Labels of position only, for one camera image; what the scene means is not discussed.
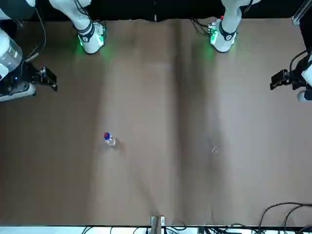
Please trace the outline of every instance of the blue bottle cap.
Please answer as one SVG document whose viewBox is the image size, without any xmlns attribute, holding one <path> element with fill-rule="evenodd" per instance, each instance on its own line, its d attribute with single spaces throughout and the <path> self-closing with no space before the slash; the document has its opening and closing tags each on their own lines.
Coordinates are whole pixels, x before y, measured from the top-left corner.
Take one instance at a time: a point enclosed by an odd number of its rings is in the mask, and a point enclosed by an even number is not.
<svg viewBox="0 0 312 234">
<path fill-rule="evenodd" d="M 104 133 L 104 139 L 108 140 L 110 138 L 110 134 L 108 132 Z"/>
</svg>

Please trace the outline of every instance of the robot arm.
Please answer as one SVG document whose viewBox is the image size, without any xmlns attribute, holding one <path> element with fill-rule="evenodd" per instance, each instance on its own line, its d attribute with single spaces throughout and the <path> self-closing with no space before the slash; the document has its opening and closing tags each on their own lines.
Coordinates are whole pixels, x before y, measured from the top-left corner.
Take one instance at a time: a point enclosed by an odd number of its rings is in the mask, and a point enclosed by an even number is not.
<svg viewBox="0 0 312 234">
<path fill-rule="evenodd" d="M 23 20 L 35 11 L 34 0 L 0 2 L 0 20 Z M 22 49 L 0 29 L 0 101 L 36 93 L 35 84 L 49 85 L 57 90 L 56 76 L 46 67 L 37 70 L 22 53 Z"/>
<path fill-rule="evenodd" d="M 93 54 L 104 45 L 106 28 L 91 20 L 84 9 L 91 4 L 91 0 L 49 0 L 50 4 L 64 13 L 74 24 L 83 49 Z"/>
<path fill-rule="evenodd" d="M 282 85 L 291 85 L 293 90 L 300 87 L 305 89 L 300 91 L 297 98 L 302 102 L 312 102 L 312 54 L 308 51 L 308 55 L 302 58 L 296 68 L 292 70 L 293 61 L 307 51 L 301 52 L 291 62 L 290 71 L 286 69 L 281 70 L 272 76 L 270 84 L 271 90 Z"/>
<path fill-rule="evenodd" d="M 237 28 L 242 19 L 241 6 L 247 6 L 244 12 L 261 0 L 222 0 L 225 7 L 223 18 L 208 25 L 211 35 L 210 43 L 222 53 L 230 50 L 234 44 Z"/>
</svg>

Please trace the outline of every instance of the cable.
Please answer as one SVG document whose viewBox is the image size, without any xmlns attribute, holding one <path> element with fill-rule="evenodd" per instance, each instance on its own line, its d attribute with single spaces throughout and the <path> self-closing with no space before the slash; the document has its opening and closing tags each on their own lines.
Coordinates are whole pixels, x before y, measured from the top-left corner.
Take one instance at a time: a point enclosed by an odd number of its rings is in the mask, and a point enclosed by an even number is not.
<svg viewBox="0 0 312 234">
<path fill-rule="evenodd" d="M 211 232 L 209 231 L 209 229 L 211 229 L 215 234 L 231 234 L 231 232 L 228 232 L 227 230 L 230 228 L 236 228 L 235 226 L 240 226 L 240 227 L 243 227 L 245 229 L 254 231 L 256 234 L 264 234 L 265 233 L 265 231 L 258 230 L 256 228 L 252 228 L 252 227 L 248 227 L 248 226 L 240 224 L 240 223 L 234 223 L 234 224 L 232 224 L 230 226 L 226 226 L 225 228 L 222 228 L 222 229 L 219 227 L 215 227 L 215 226 L 206 227 L 205 231 L 208 232 L 209 234 L 211 234 Z"/>
<path fill-rule="evenodd" d="M 298 58 L 299 56 L 303 55 L 304 53 L 308 52 L 309 51 L 308 49 L 307 50 L 304 50 L 302 52 L 300 52 L 299 54 L 297 54 L 295 57 L 293 57 L 290 65 L 289 65 L 289 72 L 293 75 L 293 62 L 296 60 L 296 58 Z"/>
<path fill-rule="evenodd" d="M 248 6 L 245 8 L 244 13 L 242 14 L 242 17 L 249 11 L 250 7 L 252 6 L 254 0 L 250 0 Z"/>
<path fill-rule="evenodd" d="M 174 230 L 176 230 L 176 231 L 183 231 L 183 230 L 185 230 L 186 229 L 186 226 L 185 226 L 185 223 L 183 223 L 183 228 L 176 228 L 176 227 L 170 227 L 170 228 L 173 228 Z"/>
<path fill-rule="evenodd" d="M 133 233 L 132 234 L 135 234 L 135 232 L 137 231 L 137 229 L 139 229 L 140 227 L 137 227 L 134 231 L 133 231 Z"/>
<path fill-rule="evenodd" d="M 301 234 L 306 229 L 312 230 L 312 227 L 311 226 L 306 226 L 306 227 L 300 229 L 299 231 L 297 231 L 296 234 Z"/>
<path fill-rule="evenodd" d="M 91 20 L 87 10 L 84 7 L 82 7 L 82 5 L 80 4 L 79 0 L 74 0 L 74 2 L 75 2 L 75 5 L 76 5 L 78 11 L 80 13 L 82 13 L 83 15 L 87 16 L 89 18 L 89 20 Z"/>
<path fill-rule="evenodd" d="M 277 207 L 277 206 L 282 206 L 282 205 L 297 205 L 297 206 L 306 206 L 306 207 L 312 207 L 312 204 L 310 203 L 298 203 L 298 202 L 282 202 L 282 203 L 278 203 L 278 204 L 275 204 L 275 205 L 272 205 L 272 206 L 269 206 L 268 208 L 265 209 L 265 211 L 262 213 L 262 216 L 260 218 L 260 221 L 259 221 L 259 224 L 258 224 L 258 231 L 260 231 L 260 228 L 261 228 L 261 225 L 262 225 L 262 222 L 264 220 L 264 216 L 266 214 L 266 212 L 274 207 Z"/>
<path fill-rule="evenodd" d="M 165 233 L 165 234 L 167 233 L 167 230 L 171 231 L 171 233 L 178 234 L 176 231 L 174 231 L 174 230 L 172 230 L 172 229 L 169 229 L 169 228 L 164 227 L 164 233 Z"/>
<path fill-rule="evenodd" d="M 30 62 L 32 61 L 34 58 L 36 58 L 42 51 L 43 49 L 45 48 L 45 44 L 47 42 L 47 34 L 46 34 L 46 31 L 45 31 L 45 27 L 44 27 L 44 24 L 42 22 L 42 19 L 41 19 L 41 16 L 37 10 L 37 8 L 35 8 L 35 12 L 36 12 L 36 15 L 38 16 L 38 19 L 40 21 L 40 24 L 41 24 L 41 27 L 42 27 L 42 30 L 43 30 L 43 45 L 42 47 L 38 50 L 38 47 L 39 47 L 39 44 L 36 45 L 35 49 L 32 51 L 32 53 L 27 57 L 27 59 L 25 60 L 26 62 Z"/>
<path fill-rule="evenodd" d="M 87 226 L 83 229 L 82 233 L 81 234 L 86 234 L 90 229 L 92 229 L 93 226 Z"/>
<path fill-rule="evenodd" d="M 198 35 L 204 36 L 204 37 L 208 37 L 208 36 L 209 36 L 208 31 L 206 31 L 206 30 L 204 29 L 204 27 L 201 26 L 202 24 L 199 23 L 196 19 L 190 19 L 190 21 L 191 21 L 191 23 L 192 23 L 193 27 L 195 28 L 196 33 L 197 33 Z"/>
<path fill-rule="evenodd" d="M 288 212 L 288 214 L 286 215 L 286 217 L 285 217 L 285 219 L 284 219 L 284 232 L 285 232 L 285 233 L 286 233 L 286 227 L 287 227 L 287 220 L 288 220 L 289 216 L 291 215 L 292 212 L 294 212 L 295 210 L 297 210 L 297 209 L 299 209 L 299 208 L 301 208 L 301 207 L 310 207 L 310 208 L 312 208 L 312 205 L 305 205 L 305 204 L 298 205 L 298 206 L 292 208 L 292 209 Z"/>
</svg>

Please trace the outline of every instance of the water bottle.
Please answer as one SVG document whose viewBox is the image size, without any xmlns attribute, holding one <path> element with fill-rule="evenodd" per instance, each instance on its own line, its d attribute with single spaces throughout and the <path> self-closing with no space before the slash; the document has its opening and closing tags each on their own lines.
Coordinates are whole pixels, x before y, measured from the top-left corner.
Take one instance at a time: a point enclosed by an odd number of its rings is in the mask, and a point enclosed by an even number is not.
<svg viewBox="0 0 312 234">
<path fill-rule="evenodd" d="M 110 147 L 113 147 L 115 144 L 116 144 L 116 140 L 115 138 L 113 137 L 112 134 L 106 132 L 104 133 L 104 139 L 105 139 L 105 142 L 110 146 Z"/>
</svg>

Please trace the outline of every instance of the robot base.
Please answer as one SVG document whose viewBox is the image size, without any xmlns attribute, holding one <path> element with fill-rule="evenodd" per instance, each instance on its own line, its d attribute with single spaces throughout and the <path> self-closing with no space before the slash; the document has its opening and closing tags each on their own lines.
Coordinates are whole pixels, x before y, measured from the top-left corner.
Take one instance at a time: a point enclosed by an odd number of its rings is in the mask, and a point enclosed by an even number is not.
<svg viewBox="0 0 312 234">
<path fill-rule="evenodd" d="M 213 28 L 210 37 L 210 44 L 213 45 L 217 51 L 225 53 L 229 51 L 231 46 L 234 44 L 236 33 L 230 40 L 225 40 L 220 32 L 220 23 L 221 19 L 217 19 L 216 22 L 213 22 L 210 25 Z"/>
<path fill-rule="evenodd" d="M 78 36 L 81 46 L 88 54 L 97 52 L 104 45 L 106 38 L 106 28 L 98 22 L 92 22 L 92 24 L 94 25 L 94 31 L 90 35 L 89 41 L 84 39 L 85 35 L 79 34 Z"/>
</svg>

